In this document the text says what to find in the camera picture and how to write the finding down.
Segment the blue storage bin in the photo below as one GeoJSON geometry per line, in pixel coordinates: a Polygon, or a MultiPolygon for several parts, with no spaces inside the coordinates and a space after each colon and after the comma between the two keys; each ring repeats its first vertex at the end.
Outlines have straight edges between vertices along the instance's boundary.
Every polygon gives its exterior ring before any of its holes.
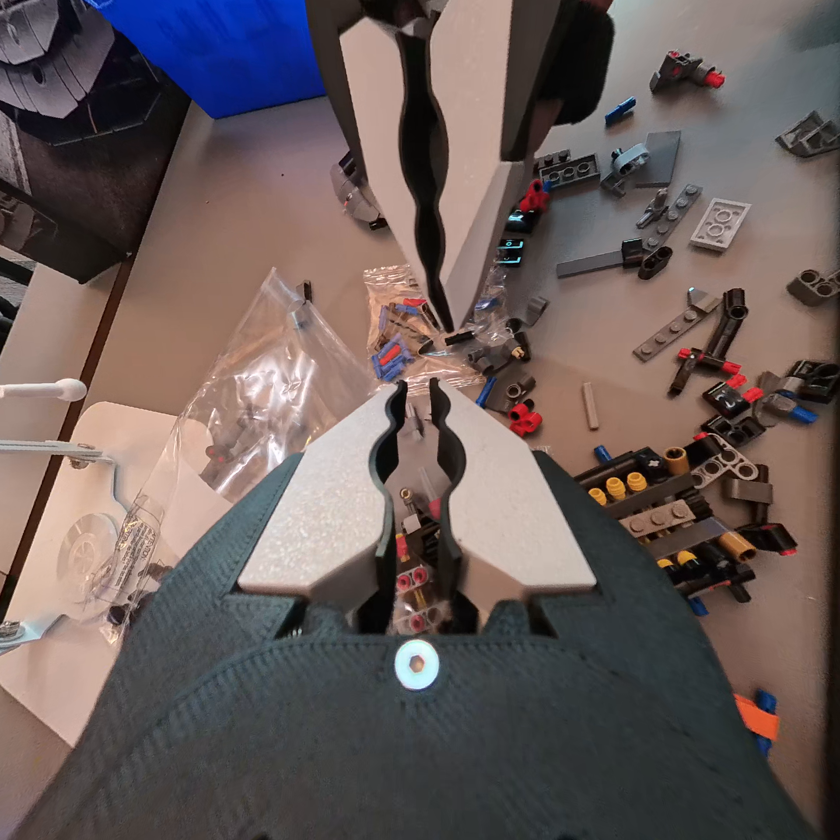
{"type": "Polygon", "coordinates": [[[304,1],[90,1],[210,117],[326,93],[304,1]]]}

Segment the orange lego piece blue pins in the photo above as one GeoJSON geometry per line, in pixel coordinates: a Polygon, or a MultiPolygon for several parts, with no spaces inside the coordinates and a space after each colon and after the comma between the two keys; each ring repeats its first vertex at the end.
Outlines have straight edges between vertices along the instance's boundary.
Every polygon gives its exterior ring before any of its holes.
{"type": "Polygon", "coordinates": [[[759,689],[752,699],[740,694],[734,694],[733,698],[742,722],[753,735],[764,758],[768,759],[780,730],[777,697],[759,689]]]}

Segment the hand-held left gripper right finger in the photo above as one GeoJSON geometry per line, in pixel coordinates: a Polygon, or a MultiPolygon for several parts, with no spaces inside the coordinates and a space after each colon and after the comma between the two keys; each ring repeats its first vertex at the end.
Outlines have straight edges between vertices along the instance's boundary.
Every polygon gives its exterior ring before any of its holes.
{"type": "Polygon", "coordinates": [[[437,572],[478,624],[504,602],[588,594],[595,574],[535,454],[446,381],[429,382],[440,501],[437,572]]]}

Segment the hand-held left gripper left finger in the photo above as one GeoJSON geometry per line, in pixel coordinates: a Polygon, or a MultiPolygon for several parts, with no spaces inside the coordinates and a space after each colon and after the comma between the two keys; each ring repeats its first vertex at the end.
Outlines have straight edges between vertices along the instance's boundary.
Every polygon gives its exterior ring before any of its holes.
{"type": "Polygon", "coordinates": [[[238,595],[291,609],[336,608],[363,634],[386,634],[396,593],[398,466],[405,383],[370,399],[283,465],[281,493],[238,576],[238,595]]]}

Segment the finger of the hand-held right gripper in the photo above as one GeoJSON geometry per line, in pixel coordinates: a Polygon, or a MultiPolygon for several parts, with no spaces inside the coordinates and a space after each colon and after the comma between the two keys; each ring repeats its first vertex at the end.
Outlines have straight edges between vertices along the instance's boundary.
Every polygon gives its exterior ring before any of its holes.
{"type": "Polygon", "coordinates": [[[570,2],[452,1],[433,29],[430,84],[448,144],[439,279],[456,329],[522,194],[536,94],[570,21],[570,2]]]}
{"type": "Polygon", "coordinates": [[[431,84],[432,2],[309,1],[314,54],[354,162],[443,328],[445,121],[431,84]]]}

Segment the light grey rectangular lego plate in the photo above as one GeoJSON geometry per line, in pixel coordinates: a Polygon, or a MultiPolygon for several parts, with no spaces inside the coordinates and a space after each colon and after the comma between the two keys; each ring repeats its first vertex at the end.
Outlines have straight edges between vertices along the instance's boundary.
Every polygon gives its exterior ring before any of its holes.
{"type": "Polygon", "coordinates": [[[689,238],[689,244],[716,253],[726,252],[751,208],[750,203],[713,198],[689,238]]]}

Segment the white articulated desk stand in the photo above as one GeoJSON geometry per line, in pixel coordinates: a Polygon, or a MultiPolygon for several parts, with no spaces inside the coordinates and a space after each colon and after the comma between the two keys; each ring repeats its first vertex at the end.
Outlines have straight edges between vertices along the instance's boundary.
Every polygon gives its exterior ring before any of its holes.
{"type": "Polygon", "coordinates": [[[59,468],[7,619],[2,687],[69,745],[86,726],[119,652],[109,610],[154,591],[230,505],[200,477],[205,423],[99,402],[71,443],[100,459],[59,468]]]}

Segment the dark printed cardboard box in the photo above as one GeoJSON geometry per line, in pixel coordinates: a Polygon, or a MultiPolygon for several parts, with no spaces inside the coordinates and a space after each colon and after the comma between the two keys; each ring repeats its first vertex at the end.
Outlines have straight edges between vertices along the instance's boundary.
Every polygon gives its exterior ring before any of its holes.
{"type": "Polygon", "coordinates": [[[190,99],[100,2],[1,2],[2,247],[86,284],[140,246],[190,99]]]}

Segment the scattered loose lego pieces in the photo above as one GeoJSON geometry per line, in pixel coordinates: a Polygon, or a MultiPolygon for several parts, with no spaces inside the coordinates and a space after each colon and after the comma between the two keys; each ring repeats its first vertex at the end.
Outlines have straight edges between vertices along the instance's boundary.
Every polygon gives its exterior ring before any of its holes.
{"type": "Polygon", "coordinates": [[[643,101],[626,118],[629,133],[541,159],[542,213],[524,246],[522,268],[509,271],[511,309],[548,307],[525,328],[526,366],[512,364],[493,392],[522,375],[535,377],[542,425],[523,441],[551,484],[596,466],[593,448],[690,444],[716,410],[701,393],[731,377],[696,370],[683,392],[667,397],[678,351],[701,350],[721,305],[658,356],[633,350],[687,306],[688,289],[723,297],[745,290],[749,314],[728,352],[745,388],[765,371],[782,379],[792,364],[828,366],[819,392],[837,391],[837,304],[809,308],[785,289],[802,269],[837,256],[838,152],[798,157],[774,139],[806,112],[837,115],[838,43],[819,49],[779,45],[739,50],[718,90],[671,91],[643,101]],[[689,240],[713,198],[750,203],[724,253],[689,240]],[[594,387],[600,428],[585,419],[581,392],[594,387]]]}

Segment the black yellow lego engine assembly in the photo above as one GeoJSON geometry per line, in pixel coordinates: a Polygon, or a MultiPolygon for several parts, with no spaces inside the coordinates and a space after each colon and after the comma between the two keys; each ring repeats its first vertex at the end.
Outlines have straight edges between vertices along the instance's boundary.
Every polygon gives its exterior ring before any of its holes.
{"type": "Polygon", "coordinates": [[[574,480],[653,558],[698,617],[716,590],[748,604],[752,562],[762,553],[788,558],[799,544],[771,521],[774,489],[766,465],[719,434],[685,447],[651,447],[611,456],[594,448],[596,466],[574,480]]]}

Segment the large clear white-label plastic bag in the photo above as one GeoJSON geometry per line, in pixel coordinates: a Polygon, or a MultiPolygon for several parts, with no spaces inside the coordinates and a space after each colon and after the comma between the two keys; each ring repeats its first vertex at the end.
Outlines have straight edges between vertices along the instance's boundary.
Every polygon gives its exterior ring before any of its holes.
{"type": "Polygon", "coordinates": [[[89,595],[122,641],[163,578],[233,505],[376,391],[301,291],[272,269],[174,422],[89,595]]]}

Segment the black lego beams red pins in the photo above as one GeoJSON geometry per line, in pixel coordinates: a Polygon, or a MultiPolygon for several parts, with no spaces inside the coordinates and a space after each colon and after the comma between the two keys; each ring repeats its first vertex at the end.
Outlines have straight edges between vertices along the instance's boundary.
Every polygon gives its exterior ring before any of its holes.
{"type": "Polygon", "coordinates": [[[741,365],[730,361],[728,352],[748,314],[745,290],[741,288],[726,290],[721,300],[718,325],[706,347],[703,350],[691,348],[679,351],[680,365],[668,387],[666,394],[668,398],[680,395],[696,370],[716,372],[729,377],[740,373],[741,365]]]}

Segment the small clear zip bag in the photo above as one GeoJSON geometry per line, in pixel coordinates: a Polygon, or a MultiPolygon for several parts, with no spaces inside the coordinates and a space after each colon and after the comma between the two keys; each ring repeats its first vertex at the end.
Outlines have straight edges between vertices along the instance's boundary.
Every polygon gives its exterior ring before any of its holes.
{"type": "Polygon", "coordinates": [[[432,379],[465,388],[529,361],[526,331],[508,309],[506,278],[504,266],[492,266],[465,325],[447,331],[409,266],[366,271],[374,376],[383,383],[404,381],[410,396],[421,396],[432,379]]]}

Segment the grey narrow studded lego plate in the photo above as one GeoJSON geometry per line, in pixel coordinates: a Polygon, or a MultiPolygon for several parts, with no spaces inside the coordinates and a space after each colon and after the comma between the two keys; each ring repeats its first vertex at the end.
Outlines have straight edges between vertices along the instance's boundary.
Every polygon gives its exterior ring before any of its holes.
{"type": "Polygon", "coordinates": [[[646,363],[681,339],[688,331],[719,308],[722,298],[692,287],[687,292],[687,308],[672,318],[653,336],[633,350],[633,356],[646,363]]]}

